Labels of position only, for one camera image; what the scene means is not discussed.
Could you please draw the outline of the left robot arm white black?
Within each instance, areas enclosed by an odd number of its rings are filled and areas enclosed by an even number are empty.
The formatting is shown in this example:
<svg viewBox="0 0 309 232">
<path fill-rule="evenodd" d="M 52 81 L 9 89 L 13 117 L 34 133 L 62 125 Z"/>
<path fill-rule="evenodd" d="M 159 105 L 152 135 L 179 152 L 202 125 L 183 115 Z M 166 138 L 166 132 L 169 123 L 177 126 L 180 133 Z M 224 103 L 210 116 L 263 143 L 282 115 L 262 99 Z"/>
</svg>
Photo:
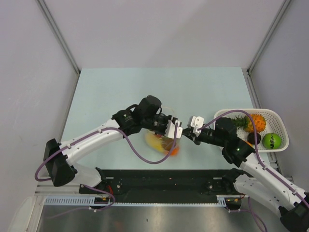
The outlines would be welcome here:
<svg viewBox="0 0 309 232">
<path fill-rule="evenodd" d="M 106 180 L 101 178 L 97 169 L 78 166 L 78 160 L 108 143 L 127 140 L 142 129 L 172 139 L 172 146 L 175 146 L 179 125 L 172 116 L 162 113 L 158 98 L 147 96 L 140 103 L 118 111 L 111 119 L 85 135 L 66 142 L 49 140 L 42 164 L 49 174 L 47 180 L 52 181 L 55 187 L 77 182 L 90 186 L 96 193 L 102 193 L 107 187 Z"/>
</svg>

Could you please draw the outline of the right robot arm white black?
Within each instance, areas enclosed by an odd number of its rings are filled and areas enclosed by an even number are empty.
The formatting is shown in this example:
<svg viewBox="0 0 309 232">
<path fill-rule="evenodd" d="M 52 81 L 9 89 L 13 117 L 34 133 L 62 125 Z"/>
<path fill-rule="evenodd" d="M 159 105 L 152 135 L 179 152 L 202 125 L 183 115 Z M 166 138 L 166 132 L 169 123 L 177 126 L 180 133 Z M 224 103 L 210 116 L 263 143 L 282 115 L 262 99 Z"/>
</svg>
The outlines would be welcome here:
<svg viewBox="0 0 309 232">
<path fill-rule="evenodd" d="M 223 189 L 236 191 L 258 201 L 276 214 L 290 232 L 309 229 L 309 194 L 267 165 L 246 141 L 237 135 L 232 119 L 222 117 L 209 129 L 204 119 L 192 116 L 183 135 L 196 145 L 208 143 L 222 147 L 225 160 L 236 167 L 223 177 Z"/>
</svg>

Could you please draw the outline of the clear zip top bag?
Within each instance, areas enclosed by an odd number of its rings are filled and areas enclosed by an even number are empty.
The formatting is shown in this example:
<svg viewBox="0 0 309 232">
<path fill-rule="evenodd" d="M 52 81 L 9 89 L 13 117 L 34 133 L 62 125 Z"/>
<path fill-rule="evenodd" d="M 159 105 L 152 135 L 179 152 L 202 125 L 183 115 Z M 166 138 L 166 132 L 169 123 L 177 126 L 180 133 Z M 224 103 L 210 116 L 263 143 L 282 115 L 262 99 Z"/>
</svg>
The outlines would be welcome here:
<svg viewBox="0 0 309 232">
<path fill-rule="evenodd" d="M 162 106 L 163 114 L 175 116 L 176 113 L 172 108 Z M 144 139 L 146 144 L 159 153 L 167 155 L 172 148 L 173 139 L 165 137 L 163 135 L 155 134 L 155 132 L 147 130 Z M 176 142 L 170 156 L 176 156 L 179 153 L 179 142 Z"/>
</svg>

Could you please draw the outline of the orange toy fruit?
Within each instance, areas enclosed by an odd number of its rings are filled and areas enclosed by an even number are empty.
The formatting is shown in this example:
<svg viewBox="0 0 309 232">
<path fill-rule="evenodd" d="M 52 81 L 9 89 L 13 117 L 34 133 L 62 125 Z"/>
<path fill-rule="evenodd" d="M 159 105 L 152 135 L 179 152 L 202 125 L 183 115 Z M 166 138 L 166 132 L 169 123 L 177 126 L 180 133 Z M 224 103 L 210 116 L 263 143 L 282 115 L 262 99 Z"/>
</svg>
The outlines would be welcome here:
<svg viewBox="0 0 309 232">
<path fill-rule="evenodd" d="M 170 156 L 175 156 L 179 153 L 179 150 L 180 150 L 180 147 L 177 146 L 175 148 L 172 149 L 171 153 L 170 153 Z"/>
</svg>

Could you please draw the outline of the dark purple plum toy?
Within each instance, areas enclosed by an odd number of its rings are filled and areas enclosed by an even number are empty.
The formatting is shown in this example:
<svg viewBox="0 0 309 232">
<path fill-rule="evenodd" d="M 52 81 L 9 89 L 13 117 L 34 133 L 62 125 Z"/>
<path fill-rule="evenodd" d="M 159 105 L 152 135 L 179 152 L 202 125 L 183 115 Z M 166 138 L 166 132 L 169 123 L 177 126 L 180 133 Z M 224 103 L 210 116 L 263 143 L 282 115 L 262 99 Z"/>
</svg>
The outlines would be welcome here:
<svg viewBox="0 0 309 232">
<path fill-rule="evenodd" d="M 257 133 L 255 137 L 254 132 L 250 132 L 247 136 L 247 142 L 250 143 L 251 145 L 254 145 L 255 143 L 260 144 L 261 135 Z"/>
</svg>

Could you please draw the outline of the yellow lemon toy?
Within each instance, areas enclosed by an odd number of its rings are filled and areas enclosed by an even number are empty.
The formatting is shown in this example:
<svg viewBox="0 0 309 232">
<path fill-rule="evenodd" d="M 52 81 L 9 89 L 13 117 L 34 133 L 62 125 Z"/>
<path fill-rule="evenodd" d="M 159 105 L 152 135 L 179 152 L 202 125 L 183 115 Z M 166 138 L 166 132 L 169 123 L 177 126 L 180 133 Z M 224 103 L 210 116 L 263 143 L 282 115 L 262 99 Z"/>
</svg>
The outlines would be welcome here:
<svg viewBox="0 0 309 232">
<path fill-rule="evenodd" d="M 156 150 L 157 152 L 167 154 L 169 150 L 167 149 L 167 143 L 164 136 L 156 135 L 152 133 L 147 133 L 144 136 L 145 142 L 149 147 Z"/>
</svg>

